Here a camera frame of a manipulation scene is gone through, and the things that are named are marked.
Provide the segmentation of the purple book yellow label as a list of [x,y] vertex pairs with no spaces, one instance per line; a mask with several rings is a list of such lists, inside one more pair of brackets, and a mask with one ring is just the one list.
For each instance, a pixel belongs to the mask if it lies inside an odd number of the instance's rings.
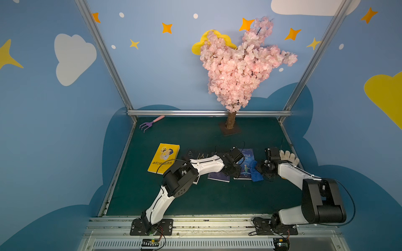
[[230,182],[230,176],[225,175],[222,172],[209,173],[207,178],[210,180],[213,180],[213,181],[219,181],[219,182],[225,182],[225,183]]

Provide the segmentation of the blue Little Prince book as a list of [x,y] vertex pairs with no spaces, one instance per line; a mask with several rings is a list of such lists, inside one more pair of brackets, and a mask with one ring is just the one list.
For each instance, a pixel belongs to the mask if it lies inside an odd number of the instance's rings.
[[244,160],[238,163],[241,166],[240,175],[234,180],[252,180],[251,164],[255,161],[253,149],[243,149],[242,154],[244,155]]

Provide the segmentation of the blue cloth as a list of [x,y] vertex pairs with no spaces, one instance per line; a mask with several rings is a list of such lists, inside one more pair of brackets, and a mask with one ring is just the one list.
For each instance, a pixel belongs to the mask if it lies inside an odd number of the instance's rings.
[[250,164],[250,174],[253,182],[263,181],[264,178],[261,173],[256,170],[257,161],[252,161]]

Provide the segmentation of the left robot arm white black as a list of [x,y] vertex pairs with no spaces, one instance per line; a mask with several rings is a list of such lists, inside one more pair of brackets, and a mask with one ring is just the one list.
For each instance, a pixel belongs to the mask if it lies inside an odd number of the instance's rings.
[[159,224],[173,200],[188,192],[200,176],[222,172],[230,177],[239,177],[239,161],[244,158],[242,152],[233,147],[228,152],[217,153],[209,158],[175,161],[163,174],[162,184],[154,202],[142,213],[143,224],[146,228]]

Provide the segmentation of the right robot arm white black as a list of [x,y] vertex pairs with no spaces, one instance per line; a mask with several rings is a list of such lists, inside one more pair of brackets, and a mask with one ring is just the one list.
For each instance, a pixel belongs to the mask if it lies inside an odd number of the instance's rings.
[[299,159],[289,151],[277,147],[264,151],[266,160],[257,164],[256,170],[268,179],[285,179],[302,191],[301,205],[279,210],[272,217],[273,226],[346,222],[347,213],[337,181],[299,168]]

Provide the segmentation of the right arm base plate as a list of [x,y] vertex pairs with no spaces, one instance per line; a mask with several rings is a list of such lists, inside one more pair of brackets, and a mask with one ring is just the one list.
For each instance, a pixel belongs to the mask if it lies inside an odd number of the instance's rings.
[[255,232],[257,235],[298,235],[296,225],[283,224],[277,215],[273,215],[270,219],[255,217],[253,218],[252,223],[255,227]]

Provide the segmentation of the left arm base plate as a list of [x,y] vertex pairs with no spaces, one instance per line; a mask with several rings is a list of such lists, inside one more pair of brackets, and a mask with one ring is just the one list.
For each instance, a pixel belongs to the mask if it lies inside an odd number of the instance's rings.
[[163,234],[172,235],[173,220],[162,219],[159,223],[151,225],[146,218],[136,218],[131,223],[130,236],[151,236]]

